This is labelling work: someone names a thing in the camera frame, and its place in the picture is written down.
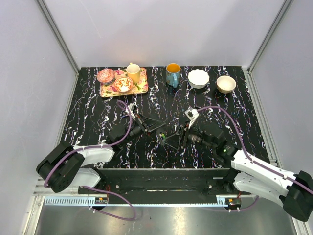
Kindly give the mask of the black remote control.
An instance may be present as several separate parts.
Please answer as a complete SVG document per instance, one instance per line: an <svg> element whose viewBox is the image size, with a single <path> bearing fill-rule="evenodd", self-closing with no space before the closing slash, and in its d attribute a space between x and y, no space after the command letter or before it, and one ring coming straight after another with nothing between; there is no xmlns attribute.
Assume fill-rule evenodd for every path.
<svg viewBox="0 0 313 235"><path fill-rule="evenodd" d="M161 146L165 146L167 137L164 134L164 132L157 132L156 136L157 136Z"/></svg>

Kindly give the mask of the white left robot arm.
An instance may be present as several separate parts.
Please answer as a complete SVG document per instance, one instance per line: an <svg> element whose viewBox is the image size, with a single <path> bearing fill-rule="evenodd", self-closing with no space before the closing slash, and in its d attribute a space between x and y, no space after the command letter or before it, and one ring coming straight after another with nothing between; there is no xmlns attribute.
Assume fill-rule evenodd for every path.
<svg viewBox="0 0 313 235"><path fill-rule="evenodd" d="M132 115L126 127L117 124L108 135L108 142L99 145L77 146L60 142L36 167L44 180L44 187L59 193L72 186L88 186L94 193L102 193L106 182L95 169L84 167L93 163L112 160L133 139L150 134L163 127L165 122L142 114Z"/></svg>

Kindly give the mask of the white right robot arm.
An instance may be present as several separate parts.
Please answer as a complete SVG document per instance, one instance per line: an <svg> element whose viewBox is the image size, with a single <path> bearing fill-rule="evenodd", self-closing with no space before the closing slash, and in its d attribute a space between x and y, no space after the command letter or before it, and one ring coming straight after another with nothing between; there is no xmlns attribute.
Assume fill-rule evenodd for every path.
<svg viewBox="0 0 313 235"><path fill-rule="evenodd" d="M214 160L229 173L223 178L226 193L237 190L268 199L293 218L307 222L313 211L313 178L305 171L294 173L245 153L226 139L215 124L198 129L188 124L166 136L158 134L162 144L176 150L188 145L207 149Z"/></svg>

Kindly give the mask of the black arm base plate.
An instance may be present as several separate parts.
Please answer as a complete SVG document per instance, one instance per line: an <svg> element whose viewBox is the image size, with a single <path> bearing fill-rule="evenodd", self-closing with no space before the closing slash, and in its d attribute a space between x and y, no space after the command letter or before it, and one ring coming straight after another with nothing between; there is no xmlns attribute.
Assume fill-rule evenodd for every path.
<svg viewBox="0 0 313 235"><path fill-rule="evenodd" d="M119 194L144 191L194 191L207 195L239 194L231 169L100 169L96 189Z"/></svg>

